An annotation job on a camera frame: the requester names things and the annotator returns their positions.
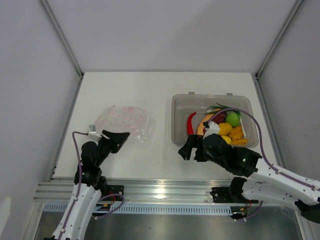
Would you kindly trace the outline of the clear zip top bag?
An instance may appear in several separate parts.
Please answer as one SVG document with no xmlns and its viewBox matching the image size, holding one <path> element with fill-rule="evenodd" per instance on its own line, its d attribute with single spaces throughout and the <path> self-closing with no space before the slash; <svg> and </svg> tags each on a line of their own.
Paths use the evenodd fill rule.
<svg viewBox="0 0 320 240">
<path fill-rule="evenodd" d="M 102 111 L 94 125 L 99 133 L 103 130 L 113 133 L 129 132 L 131 140 L 143 144 L 153 137 L 156 118 L 140 107 L 112 105 Z"/>
</svg>

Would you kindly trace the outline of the green onion stalks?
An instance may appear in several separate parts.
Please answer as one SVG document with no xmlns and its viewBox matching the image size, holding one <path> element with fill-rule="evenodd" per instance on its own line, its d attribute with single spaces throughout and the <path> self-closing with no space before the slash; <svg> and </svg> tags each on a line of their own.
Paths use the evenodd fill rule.
<svg viewBox="0 0 320 240">
<path fill-rule="evenodd" d="M 216 105 L 211 105 L 209 107 L 206 107 L 206 110 L 207 110 L 207 114 L 213 114 L 213 113 L 216 113 L 222 109 L 231 109 L 232 107 L 230 106 L 226 106 L 226 105 L 222 105 L 222 104 L 219 104 L 219 103 L 216 103 Z M 235 112 L 239 117 L 241 117 L 241 112 L 238 111 L 238 110 L 227 110 L 227 111 L 233 111 Z"/>
</svg>

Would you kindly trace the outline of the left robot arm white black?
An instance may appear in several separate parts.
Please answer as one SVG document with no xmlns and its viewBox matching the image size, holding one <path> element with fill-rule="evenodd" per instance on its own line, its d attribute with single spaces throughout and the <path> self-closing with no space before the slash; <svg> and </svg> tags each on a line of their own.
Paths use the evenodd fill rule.
<svg viewBox="0 0 320 240">
<path fill-rule="evenodd" d="M 125 202 L 121 193 L 109 191 L 101 165 L 110 154 L 116 154 L 128 140 L 129 132 L 96 133 L 90 125 L 86 133 L 73 131 L 72 139 L 77 157 L 72 194 L 66 210 L 50 240 L 83 240 L 91 219 L 102 219 L 118 211 Z M 106 199 L 121 198 L 119 206 L 103 215 L 94 216 L 96 205 Z"/>
</svg>

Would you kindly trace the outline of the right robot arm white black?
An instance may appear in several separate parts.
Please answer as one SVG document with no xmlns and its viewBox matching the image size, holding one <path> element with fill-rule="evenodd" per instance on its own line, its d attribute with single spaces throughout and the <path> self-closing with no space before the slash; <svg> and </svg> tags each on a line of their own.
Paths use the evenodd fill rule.
<svg viewBox="0 0 320 240">
<path fill-rule="evenodd" d="M 234 175 L 228 189 L 232 202 L 274 202 L 320 222 L 320 183 L 276 164 L 245 147 L 233 147 L 218 134 L 188 136 L 178 154 L 188 161 L 192 150 L 197 162 L 213 162 Z"/>
</svg>

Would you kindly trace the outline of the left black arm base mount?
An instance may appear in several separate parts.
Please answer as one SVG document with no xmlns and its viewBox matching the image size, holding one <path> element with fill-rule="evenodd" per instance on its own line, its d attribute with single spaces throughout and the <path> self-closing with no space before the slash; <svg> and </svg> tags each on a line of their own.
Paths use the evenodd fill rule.
<svg viewBox="0 0 320 240">
<path fill-rule="evenodd" d="M 107 189 L 107 195 L 112 195 L 105 199 L 107 202 L 111 202 L 112 204 L 115 202 L 121 202 L 123 199 L 122 197 L 115 195 L 124 195 L 125 193 L 125 186 L 124 185 L 109 185 Z"/>
</svg>

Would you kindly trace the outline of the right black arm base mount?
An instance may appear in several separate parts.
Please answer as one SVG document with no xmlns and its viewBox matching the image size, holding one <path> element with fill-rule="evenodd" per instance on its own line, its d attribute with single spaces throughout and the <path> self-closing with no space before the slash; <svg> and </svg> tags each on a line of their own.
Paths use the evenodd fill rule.
<svg viewBox="0 0 320 240">
<path fill-rule="evenodd" d="M 243 190 L 235 187 L 212 187 L 210 195 L 214 203 L 223 204 L 257 204 L 256 199 L 249 199 L 244 197 Z"/>
</svg>

